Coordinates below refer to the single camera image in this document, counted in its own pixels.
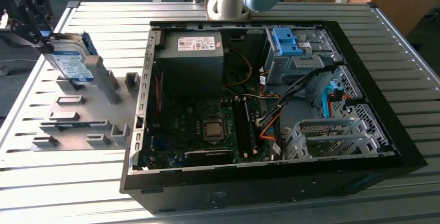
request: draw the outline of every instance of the floor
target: floor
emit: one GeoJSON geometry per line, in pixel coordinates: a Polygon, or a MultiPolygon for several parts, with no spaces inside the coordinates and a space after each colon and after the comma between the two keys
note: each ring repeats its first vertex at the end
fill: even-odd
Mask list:
{"type": "MultiPolygon", "coordinates": [[[[55,17],[60,18],[67,3],[77,0],[51,0],[55,17]]],[[[151,2],[151,0],[81,0],[84,2],[151,2]]],[[[179,2],[183,0],[163,0],[164,2],[179,2]]],[[[429,23],[428,20],[421,20],[416,29],[408,36],[408,40],[412,44],[421,45],[419,52],[423,58],[427,60],[432,68],[440,73],[440,22],[429,23]]],[[[31,47],[11,48],[0,40],[0,66],[7,66],[11,70],[8,76],[0,77],[0,103],[3,108],[0,109],[0,125],[9,109],[13,105],[15,99],[20,93],[23,85],[27,81],[29,72],[32,70],[35,62],[21,61],[36,60],[39,53],[31,47]]]]}

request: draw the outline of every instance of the side panel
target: side panel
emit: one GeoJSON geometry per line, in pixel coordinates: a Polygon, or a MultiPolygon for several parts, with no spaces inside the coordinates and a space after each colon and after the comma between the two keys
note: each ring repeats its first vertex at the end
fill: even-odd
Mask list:
{"type": "Polygon", "coordinates": [[[135,189],[127,193],[152,213],[205,210],[235,205],[293,202],[355,193],[381,181],[387,173],[389,172],[353,171],[291,178],[135,189]]]}

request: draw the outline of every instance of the power supply label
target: power supply label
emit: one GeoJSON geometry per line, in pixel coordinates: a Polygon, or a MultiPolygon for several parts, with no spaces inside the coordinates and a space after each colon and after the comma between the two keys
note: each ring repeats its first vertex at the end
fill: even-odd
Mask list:
{"type": "Polygon", "coordinates": [[[215,50],[213,37],[180,37],[177,50],[215,50]]]}
{"type": "Polygon", "coordinates": [[[59,50],[52,55],[67,78],[79,82],[93,81],[93,75],[84,65],[85,58],[81,57],[80,52],[59,50]]]}

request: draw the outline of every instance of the metal table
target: metal table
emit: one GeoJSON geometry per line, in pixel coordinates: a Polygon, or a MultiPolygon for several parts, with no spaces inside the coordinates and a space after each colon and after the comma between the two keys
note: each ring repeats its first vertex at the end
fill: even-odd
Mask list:
{"type": "MultiPolygon", "coordinates": [[[[117,77],[141,70],[151,20],[204,18],[204,6],[189,3],[71,2],[56,30],[91,33],[117,77]]],[[[153,216],[119,193],[123,150],[29,150],[40,119],[60,92],[53,82],[57,74],[41,57],[0,130],[3,221],[440,222],[440,80],[380,10],[365,4],[283,3],[253,19],[340,22],[429,165],[347,197],[153,216]]]]}

